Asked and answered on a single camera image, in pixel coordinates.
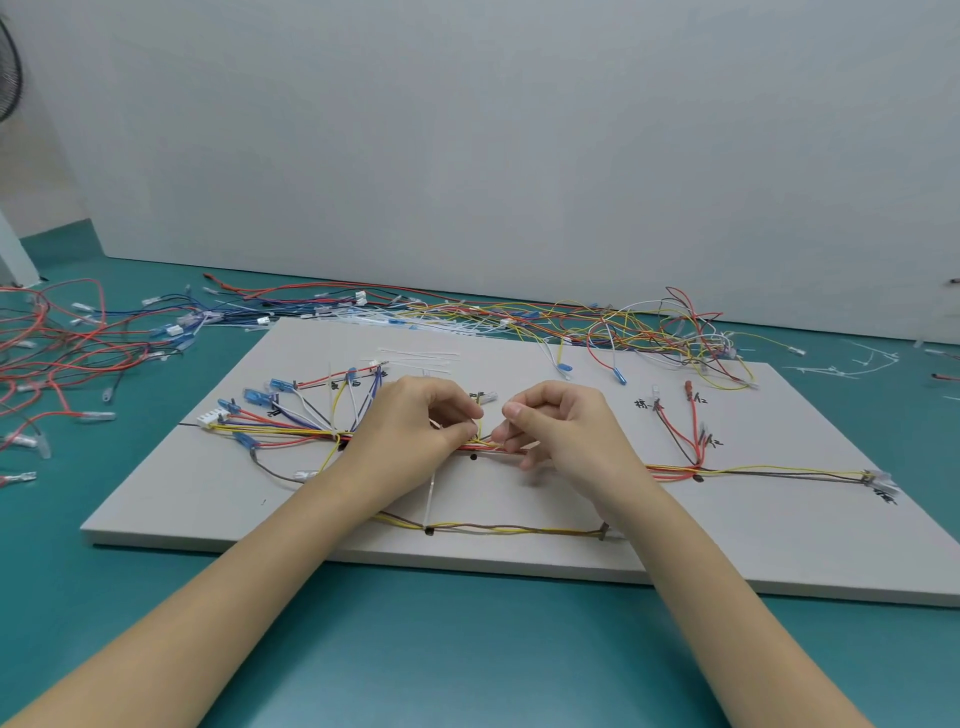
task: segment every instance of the forearm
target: forearm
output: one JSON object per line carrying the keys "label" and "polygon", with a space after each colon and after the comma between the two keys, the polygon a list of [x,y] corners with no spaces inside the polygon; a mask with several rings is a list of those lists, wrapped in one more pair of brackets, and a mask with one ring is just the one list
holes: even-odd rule
{"label": "forearm", "polygon": [[336,543],[376,510],[334,467],[9,724],[195,726]]}
{"label": "forearm", "polygon": [[735,728],[870,725],[645,469],[607,507]]}

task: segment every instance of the finger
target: finger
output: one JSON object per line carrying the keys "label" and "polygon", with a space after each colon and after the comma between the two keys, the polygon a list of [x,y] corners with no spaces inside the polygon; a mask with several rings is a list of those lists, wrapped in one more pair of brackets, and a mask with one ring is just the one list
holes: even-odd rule
{"label": "finger", "polygon": [[483,417],[483,407],[472,400],[455,381],[432,376],[425,376],[420,381],[428,408],[435,406],[437,402],[445,402],[459,409],[472,420]]}
{"label": "finger", "polygon": [[470,417],[465,415],[459,409],[447,402],[438,402],[429,409],[430,419],[443,425],[456,425],[457,423],[468,422]]}
{"label": "finger", "polygon": [[520,461],[520,469],[522,471],[529,471],[535,468],[539,463],[549,459],[550,450],[545,448],[543,445],[537,445],[535,448],[530,448],[527,450],[527,454],[524,455],[523,459]]}
{"label": "finger", "polygon": [[[542,412],[544,415],[548,415],[554,418],[555,420],[563,419],[563,416],[560,411],[560,407],[558,407],[555,404],[543,404],[540,407],[537,407],[537,409],[540,412]],[[515,438],[521,434],[523,434],[523,431],[516,425],[513,425],[509,420],[505,420],[500,425],[497,425],[493,429],[493,432],[491,432],[493,441],[496,443],[502,443],[504,445],[506,445],[507,442],[510,441],[512,438]]]}
{"label": "finger", "polygon": [[444,438],[450,452],[453,452],[456,448],[477,436],[477,425],[473,421],[457,423],[450,427],[444,427],[438,434]]}
{"label": "finger", "polygon": [[511,425],[515,425],[523,432],[533,435],[542,443],[549,445],[551,435],[559,424],[549,415],[543,414],[539,410],[520,404],[518,401],[508,401],[503,405],[503,416],[510,420]]}
{"label": "finger", "polygon": [[503,448],[507,452],[516,452],[524,445],[530,445],[530,443],[537,442],[537,438],[533,435],[528,435],[526,432],[521,432],[516,437],[508,438],[507,441],[503,444]]}
{"label": "finger", "polygon": [[528,407],[540,407],[544,404],[560,406],[560,403],[564,400],[564,395],[569,395],[579,388],[579,385],[571,384],[568,381],[547,379],[540,384],[534,384],[530,389],[518,392],[510,397],[510,401],[518,401]]}

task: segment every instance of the left hand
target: left hand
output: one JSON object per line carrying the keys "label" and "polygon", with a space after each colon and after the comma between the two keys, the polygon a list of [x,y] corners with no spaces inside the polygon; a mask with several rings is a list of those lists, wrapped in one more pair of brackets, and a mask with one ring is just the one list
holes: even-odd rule
{"label": "left hand", "polygon": [[483,407],[456,382],[403,376],[376,393],[334,467],[370,483],[383,508],[429,480],[451,452],[476,437],[473,420],[482,417]]}

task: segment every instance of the wire bundle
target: wire bundle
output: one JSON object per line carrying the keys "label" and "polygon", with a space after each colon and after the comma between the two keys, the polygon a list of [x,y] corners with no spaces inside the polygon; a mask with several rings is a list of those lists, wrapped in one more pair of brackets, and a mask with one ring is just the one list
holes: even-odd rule
{"label": "wire bundle", "polygon": [[[378,362],[371,364],[370,367],[365,369],[346,370],[301,383],[273,379],[271,383],[275,391],[272,393],[268,394],[254,390],[246,390],[244,393],[247,401],[269,407],[270,409],[267,416],[245,409],[238,405],[235,400],[219,400],[221,409],[201,416],[201,422],[206,429],[212,432],[236,439],[247,449],[251,461],[260,470],[272,477],[300,485],[311,479],[317,473],[322,472],[329,464],[333,454],[337,452],[338,446],[345,446],[353,437],[359,420],[362,419],[366,408],[370,406],[370,402],[372,402],[376,396],[376,391],[384,377],[383,365],[385,363],[386,362]],[[354,415],[353,424],[349,428],[338,428],[335,426],[337,405],[345,391],[352,393],[353,382],[356,381],[358,377],[370,378],[372,383],[361,406]],[[331,401],[328,416],[323,414],[315,404],[303,396],[303,390],[317,387],[327,387],[330,394]],[[697,403],[692,395],[692,383],[687,381],[684,389],[686,399],[690,405],[692,420],[691,436],[687,437],[670,422],[659,400],[654,402],[653,408],[657,417],[666,427],[674,442],[676,442],[684,458],[687,460],[688,465],[647,465],[647,469],[656,480],[675,483],[690,478],[703,481],[704,476],[745,474],[762,477],[857,483],[862,485],[870,485],[873,481],[874,476],[863,471],[833,472],[808,468],[786,468],[775,465],[748,465],[723,470],[709,469],[705,466],[705,461],[707,459],[707,447],[710,443],[711,435],[707,428],[699,423]],[[297,411],[294,406],[290,406],[281,401],[281,399],[287,395],[292,395],[296,398],[296,402],[300,405],[300,411]],[[282,422],[280,420],[281,417],[285,418],[287,422]],[[330,449],[329,454],[317,471],[300,472],[294,477],[276,473],[260,462],[259,456],[257,455],[257,452],[261,449],[287,448],[311,441],[332,441],[334,447]],[[479,452],[505,456],[523,454],[523,452],[507,453],[506,450],[500,446],[490,442],[489,438],[481,437],[479,432],[477,437],[461,446],[460,450],[472,453],[471,457],[476,457]],[[381,511],[374,516],[373,519],[398,528],[422,530],[428,535],[436,532],[502,536],[542,534],[604,539],[608,537],[610,529],[606,523],[591,530],[536,527],[514,523],[426,523],[413,521],[388,511]]]}

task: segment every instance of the teal floor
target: teal floor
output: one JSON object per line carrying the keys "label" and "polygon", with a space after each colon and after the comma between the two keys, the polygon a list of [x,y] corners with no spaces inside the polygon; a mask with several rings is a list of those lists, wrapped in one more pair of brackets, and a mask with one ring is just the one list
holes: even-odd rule
{"label": "teal floor", "polygon": [[[111,307],[195,291],[202,270],[103,257],[88,223],[28,239],[50,281],[100,280]],[[288,277],[224,272],[239,285]],[[782,367],[856,366],[851,337],[736,326],[767,361],[960,538],[960,384],[911,342],[855,339],[900,362],[859,380]],[[184,357],[131,371],[116,423],[47,425],[54,458],[0,453],[0,720],[63,676],[211,557],[83,545],[80,523],[261,334],[206,329]],[[960,363],[953,367],[960,372]],[[102,409],[102,383],[71,394]],[[170,477],[180,476],[171,463]],[[877,726],[960,716],[960,610],[767,597],[770,608]],[[324,565],[230,683],[204,726],[722,726],[707,684],[649,588]]]}

